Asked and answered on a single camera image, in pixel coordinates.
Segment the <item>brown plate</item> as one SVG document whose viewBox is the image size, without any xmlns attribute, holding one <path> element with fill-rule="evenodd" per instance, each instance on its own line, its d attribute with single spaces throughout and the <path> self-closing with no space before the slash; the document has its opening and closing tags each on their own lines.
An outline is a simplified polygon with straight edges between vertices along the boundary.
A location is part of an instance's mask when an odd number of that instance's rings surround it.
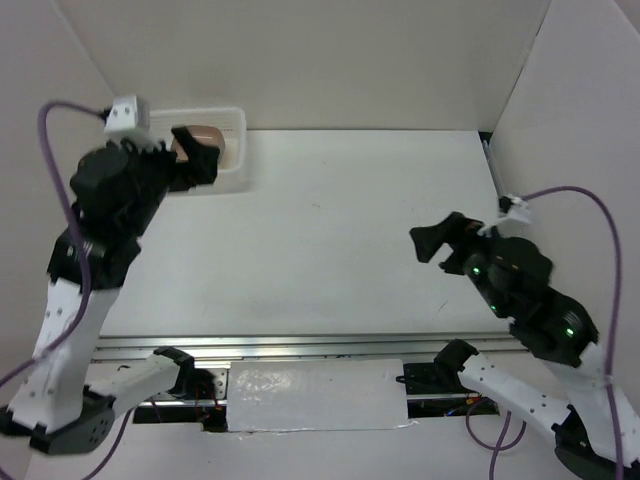
<svg viewBox="0 0 640 480">
<path fill-rule="evenodd" d="M 226 150 L 226 142 L 223 132 L 220 129 L 207 125 L 187 125 L 186 128 L 198 143 L 217 147 L 220 151 L 218 162 L 222 161 Z M 171 150 L 177 154 L 177 160 L 179 162 L 186 162 L 188 160 L 183 147 L 176 139 L 173 139 L 171 143 Z"/>
</svg>

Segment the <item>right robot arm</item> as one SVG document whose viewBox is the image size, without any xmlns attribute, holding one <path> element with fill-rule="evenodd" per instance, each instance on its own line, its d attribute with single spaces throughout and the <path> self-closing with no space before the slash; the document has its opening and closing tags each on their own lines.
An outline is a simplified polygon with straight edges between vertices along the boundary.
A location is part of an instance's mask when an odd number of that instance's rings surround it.
<svg viewBox="0 0 640 480">
<path fill-rule="evenodd" d="M 639 476 L 639 416 L 605 373 L 606 353 L 587 310 L 550 285 L 552 261 L 531 241 L 504 237 L 453 212 L 409 235 L 419 262 L 443 246 L 447 274 L 467 277 L 509 333 L 556 377 L 567 397 L 555 399 L 500 370 L 461 339 L 434 359 L 438 385 L 490 398 L 554 446 L 558 460 L 581 479 Z"/>
</svg>

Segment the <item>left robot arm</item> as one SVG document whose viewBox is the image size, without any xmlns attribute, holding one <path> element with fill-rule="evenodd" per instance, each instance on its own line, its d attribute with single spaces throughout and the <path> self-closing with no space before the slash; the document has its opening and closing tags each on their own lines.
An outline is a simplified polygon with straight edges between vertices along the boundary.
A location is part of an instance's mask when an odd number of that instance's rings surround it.
<svg viewBox="0 0 640 480">
<path fill-rule="evenodd" d="M 159 394 L 187 398 L 204 377 L 191 355 L 164 346 L 106 379 L 86 378 L 102 326 L 161 202 L 216 180 L 223 136 L 202 140 L 185 126 L 172 135 L 171 145 L 149 148 L 129 139 L 108 142 L 84 155 L 71 177 L 72 223 L 57 238 L 47 268 L 34 367 L 1 410 L 2 433 L 27 438 L 37 452 L 90 453 L 118 417 Z"/>
</svg>

